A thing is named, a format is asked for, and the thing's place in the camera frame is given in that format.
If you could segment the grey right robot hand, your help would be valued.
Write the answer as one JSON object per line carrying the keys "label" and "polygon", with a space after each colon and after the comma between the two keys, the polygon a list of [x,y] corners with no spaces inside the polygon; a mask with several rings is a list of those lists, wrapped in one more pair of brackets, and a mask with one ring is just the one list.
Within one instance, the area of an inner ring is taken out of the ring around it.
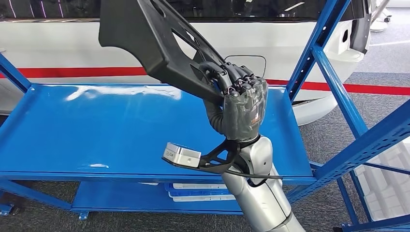
{"label": "grey right robot hand", "polygon": [[230,62],[217,65],[206,61],[199,68],[205,74],[203,81],[223,94],[221,103],[203,101],[211,127],[228,140],[247,142],[257,138],[265,115],[266,80],[246,66]]}

